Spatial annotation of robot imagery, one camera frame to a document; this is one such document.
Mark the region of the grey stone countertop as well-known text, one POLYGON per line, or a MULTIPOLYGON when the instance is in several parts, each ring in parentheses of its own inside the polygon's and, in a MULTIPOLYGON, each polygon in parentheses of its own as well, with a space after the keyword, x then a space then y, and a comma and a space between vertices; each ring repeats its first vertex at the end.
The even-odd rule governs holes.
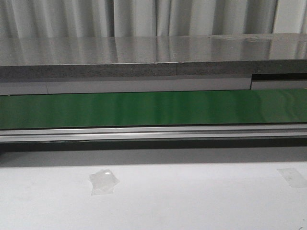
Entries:
POLYGON ((305 34, 0 41, 1 95, 306 86, 305 34))

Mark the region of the crumpled clear tape piece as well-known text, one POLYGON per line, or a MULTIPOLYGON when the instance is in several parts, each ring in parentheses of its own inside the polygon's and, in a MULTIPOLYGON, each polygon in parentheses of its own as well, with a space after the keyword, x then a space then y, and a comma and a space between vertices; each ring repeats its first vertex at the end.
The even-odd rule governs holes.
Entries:
POLYGON ((109 169, 91 174, 89 181, 92 184, 92 196, 112 194, 114 187, 119 183, 119 179, 109 169))

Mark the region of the green conveyor belt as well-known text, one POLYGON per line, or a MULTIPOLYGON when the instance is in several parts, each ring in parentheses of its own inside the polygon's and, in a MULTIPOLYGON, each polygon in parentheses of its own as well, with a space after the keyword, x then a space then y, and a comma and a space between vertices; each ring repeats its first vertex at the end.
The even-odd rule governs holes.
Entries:
POLYGON ((11 95, 1 129, 304 123, 306 89, 11 95))

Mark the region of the flat clear tape strip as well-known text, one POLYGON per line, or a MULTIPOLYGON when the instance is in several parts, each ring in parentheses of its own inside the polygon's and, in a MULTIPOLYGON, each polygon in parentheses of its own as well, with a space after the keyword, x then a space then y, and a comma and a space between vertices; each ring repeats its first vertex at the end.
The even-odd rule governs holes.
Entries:
POLYGON ((286 180, 292 188, 306 188, 307 180, 295 168, 277 169, 279 174, 286 180))

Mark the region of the white pleated curtain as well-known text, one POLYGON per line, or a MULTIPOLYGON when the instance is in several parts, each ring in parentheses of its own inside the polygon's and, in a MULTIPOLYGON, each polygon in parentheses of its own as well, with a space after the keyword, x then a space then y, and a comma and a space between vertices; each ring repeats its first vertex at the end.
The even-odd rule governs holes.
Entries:
POLYGON ((2 38, 307 31, 304 0, 3 0, 2 38))

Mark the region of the aluminium conveyor side rail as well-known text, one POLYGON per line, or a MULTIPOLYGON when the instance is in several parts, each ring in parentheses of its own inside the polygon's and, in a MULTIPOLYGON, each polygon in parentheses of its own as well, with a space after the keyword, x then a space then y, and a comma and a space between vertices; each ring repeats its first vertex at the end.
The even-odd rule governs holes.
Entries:
POLYGON ((59 129, 12 129, 0 132, 2 143, 174 138, 306 137, 306 124, 148 126, 59 129))

